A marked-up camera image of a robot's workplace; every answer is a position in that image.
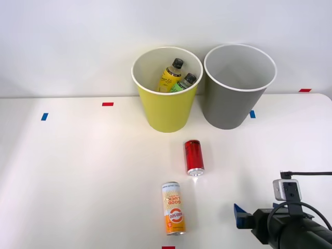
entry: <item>plastic bottle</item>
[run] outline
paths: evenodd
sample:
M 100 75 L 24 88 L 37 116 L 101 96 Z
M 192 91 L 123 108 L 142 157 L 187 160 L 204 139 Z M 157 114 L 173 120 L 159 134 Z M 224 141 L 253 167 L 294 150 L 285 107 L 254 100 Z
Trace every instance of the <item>plastic bottle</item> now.
M 192 86 L 192 84 L 196 81 L 196 77 L 194 74 L 187 74 L 186 77 L 176 84 L 174 84 L 170 90 L 170 92 L 180 92 Z
M 158 92 L 169 92 L 172 86 L 181 80 L 181 67 L 183 60 L 176 58 L 172 64 L 165 69 L 158 85 Z

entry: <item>yellow bottle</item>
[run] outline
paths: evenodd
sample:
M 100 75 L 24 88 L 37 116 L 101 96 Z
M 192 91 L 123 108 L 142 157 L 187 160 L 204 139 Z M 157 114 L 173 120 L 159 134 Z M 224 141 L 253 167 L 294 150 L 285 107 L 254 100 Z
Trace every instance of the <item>yellow bottle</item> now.
M 165 69 L 159 81 L 157 92 L 169 92 L 172 86 L 181 80 L 182 65 L 183 60 L 176 58 L 172 66 Z

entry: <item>bin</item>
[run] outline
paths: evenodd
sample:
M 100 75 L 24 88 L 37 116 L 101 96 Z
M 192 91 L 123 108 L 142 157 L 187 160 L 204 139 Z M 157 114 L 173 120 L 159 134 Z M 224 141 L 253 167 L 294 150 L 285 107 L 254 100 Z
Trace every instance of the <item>bin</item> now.
M 206 120 L 220 129 L 238 127 L 276 78 L 276 65 L 263 51 L 242 44 L 221 45 L 204 59 Z
M 184 61 L 182 77 L 192 73 L 197 81 L 180 92 L 156 92 L 163 71 L 172 65 L 175 58 Z M 181 129 L 188 120 L 197 85 L 203 75 L 203 65 L 197 56 L 182 48 L 156 48 L 141 55 L 134 62 L 131 74 L 138 87 L 150 126 L 160 132 L 175 132 Z

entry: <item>green bottle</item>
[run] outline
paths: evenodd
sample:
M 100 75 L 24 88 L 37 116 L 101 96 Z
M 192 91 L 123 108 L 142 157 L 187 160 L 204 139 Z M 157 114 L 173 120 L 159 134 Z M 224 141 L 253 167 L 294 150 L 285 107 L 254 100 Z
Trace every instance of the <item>green bottle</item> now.
M 192 86 L 192 84 L 196 81 L 196 77 L 194 74 L 187 74 L 186 77 L 176 84 L 174 84 L 170 90 L 170 92 L 180 92 Z

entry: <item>can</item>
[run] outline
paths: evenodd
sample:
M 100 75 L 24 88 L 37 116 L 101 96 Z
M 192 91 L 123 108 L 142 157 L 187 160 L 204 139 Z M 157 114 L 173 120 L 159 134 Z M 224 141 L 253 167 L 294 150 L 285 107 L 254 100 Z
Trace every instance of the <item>can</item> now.
M 186 225 L 182 209 L 182 197 L 179 183 L 168 182 L 163 184 L 162 199 L 167 235 L 185 234 Z
M 204 173 L 204 164 L 201 143 L 198 140 L 189 140 L 185 143 L 187 173 L 198 176 Z

